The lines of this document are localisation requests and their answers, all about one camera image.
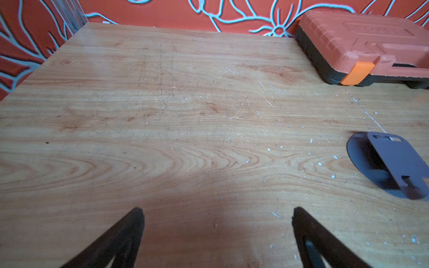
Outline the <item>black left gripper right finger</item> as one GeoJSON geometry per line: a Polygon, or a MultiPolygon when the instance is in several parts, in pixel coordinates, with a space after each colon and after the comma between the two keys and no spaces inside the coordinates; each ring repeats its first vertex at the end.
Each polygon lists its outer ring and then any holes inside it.
{"type": "Polygon", "coordinates": [[[294,209],[292,226],[304,268],[369,267],[302,207],[294,209]]]}

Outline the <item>orange plastic tool case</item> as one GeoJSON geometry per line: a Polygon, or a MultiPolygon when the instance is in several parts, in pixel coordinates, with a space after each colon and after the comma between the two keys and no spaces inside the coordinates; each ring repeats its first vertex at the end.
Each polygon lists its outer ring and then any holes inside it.
{"type": "Polygon", "coordinates": [[[402,82],[429,86],[429,32],[410,20],[380,15],[307,11],[295,34],[321,78],[367,87],[402,82]]]}

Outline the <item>purple-grey phone stand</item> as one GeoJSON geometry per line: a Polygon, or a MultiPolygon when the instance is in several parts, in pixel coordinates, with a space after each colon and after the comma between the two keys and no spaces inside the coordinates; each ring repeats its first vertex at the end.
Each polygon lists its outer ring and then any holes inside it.
{"type": "Polygon", "coordinates": [[[347,144],[356,168],[386,193],[413,201],[429,200],[429,166],[401,136],[356,132],[347,144]]]}

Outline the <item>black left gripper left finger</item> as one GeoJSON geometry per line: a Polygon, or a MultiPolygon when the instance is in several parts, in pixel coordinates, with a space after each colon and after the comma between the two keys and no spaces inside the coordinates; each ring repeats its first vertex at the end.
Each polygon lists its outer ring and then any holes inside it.
{"type": "Polygon", "coordinates": [[[63,267],[133,268],[144,228],[144,212],[135,207],[63,267]]]}

